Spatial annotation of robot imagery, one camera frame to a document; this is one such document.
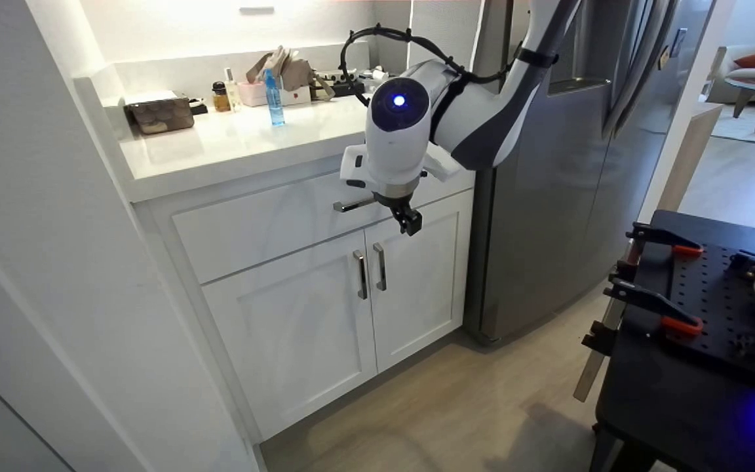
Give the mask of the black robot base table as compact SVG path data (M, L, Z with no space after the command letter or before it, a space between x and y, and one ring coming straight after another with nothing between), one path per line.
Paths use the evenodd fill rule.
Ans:
M621 305L586 343L608 360L591 472L755 472L755 228L662 209L647 225L704 246L696 260L647 243L615 274L668 297L705 331L683 338Z

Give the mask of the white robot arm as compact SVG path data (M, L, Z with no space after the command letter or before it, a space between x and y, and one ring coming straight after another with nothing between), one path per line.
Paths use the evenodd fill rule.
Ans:
M365 186L415 237L423 215L409 208L426 170L445 174L427 146L442 146L466 170L501 165L525 125L540 81L575 23L582 0L529 0L529 30L499 91L455 61L426 61L388 78L367 103L363 146L350 146L342 179Z

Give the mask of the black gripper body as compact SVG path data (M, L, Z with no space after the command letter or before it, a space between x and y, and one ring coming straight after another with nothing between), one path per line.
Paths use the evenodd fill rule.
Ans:
M407 237L415 237L423 228L423 212L413 208L409 196L381 196L381 205L392 209Z

